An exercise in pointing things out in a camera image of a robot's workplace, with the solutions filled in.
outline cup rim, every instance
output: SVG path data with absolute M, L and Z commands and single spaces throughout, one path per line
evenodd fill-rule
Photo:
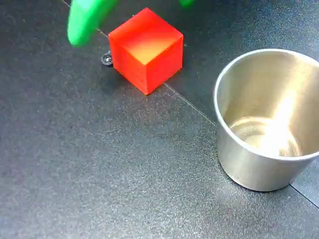
M 219 110 L 219 106 L 218 106 L 218 102 L 217 102 L 217 92 L 218 92 L 218 88 L 219 88 L 219 84 L 221 82 L 221 79 L 223 78 L 223 76 L 226 74 L 226 72 L 229 71 L 229 69 L 238 61 L 240 61 L 241 59 L 256 54 L 256 53 L 261 53 L 261 52 L 282 52 L 282 53 L 287 53 L 290 55 L 294 55 L 298 58 L 302 58 L 306 61 L 309 61 L 310 63 L 317 65 L 319 67 L 319 62 L 316 61 L 315 59 L 306 56 L 302 53 L 299 52 L 295 52 L 295 51 L 290 51 L 290 50 L 284 50 L 284 49 L 276 49 L 276 48 L 266 48 L 266 49 L 258 49 L 258 50 L 254 50 L 254 51 L 250 51 L 247 52 L 245 54 L 242 54 L 238 57 L 236 57 L 234 60 L 232 60 L 230 63 L 228 63 L 223 70 L 219 73 L 218 77 L 217 77 L 217 81 L 215 84 L 215 88 L 214 88 L 214 108 L 215 108 L 215 113 L 217 116 L 217 120 L 218 122 L 221 124 L 221 126 L 224 128 L 224 130 L 226 131 L 226 133 L 234 140 L 236 141 L 236 143 L 238 143 L 241 147 L 245 148 L 246 150 L 248 150 L 249 152 L 265 157 L 265 158 L 270 158 L 270 159 L 276 159 L 276 160 L 282 160 L 282 161 L 304 161 L 304 160 L 309 160 L 309 159 L 313 159 L 315 157 L 317 157 L 319 155 L 319 151 L 315 152 L 315 153 L 311 153 L 311 154 L 307 154 L 307 155 L 303 155 L 303 156 L 293 156 L 293 157 L 286 157 L 286 156 L 271 156 L 271 155 L 267 155 L 264 154 L 263 152 L 255 149 L 254 147 L 250 146 L 248 143 L 244 142 L 243 140 L 241 140 L 239 137 L 237 137 L 232 131 L 231 129 L 228 127 L 228 125 L 226 124 L 226 122 L 223 119 L 223 116 L 220 113 Z

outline red block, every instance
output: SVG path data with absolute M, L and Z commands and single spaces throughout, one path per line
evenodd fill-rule
M 145 8 L 109 34 L 114 68 L 148 95 L 182 68 L 183 34 Z

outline metal cup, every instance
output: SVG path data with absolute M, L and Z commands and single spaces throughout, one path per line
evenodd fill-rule
M 319 156 L 319 63 L 308 56 L 239 56 L 218 76 L 214 107 L 220 164 L 245 188 L 283 188 Z

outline orange cube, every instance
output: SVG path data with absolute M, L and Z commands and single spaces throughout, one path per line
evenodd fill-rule
M 148 95 L 182 68 L 183 34 L 145 8 L 109 34 L 114 68 Z

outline black table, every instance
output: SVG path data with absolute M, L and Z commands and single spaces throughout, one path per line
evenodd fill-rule
M 272 193 L 218 164 L 222 67 L 262 47 L 319 56 L 317 4 L 249 2 L 122 1 L 105 33 L 149 6 L 185 37 L 183 70 L 148 97 L 101 66 L 104 35 L 69 45 L 67 5 L 0 5 L 0 238 L 318 238 L 318 164 Z

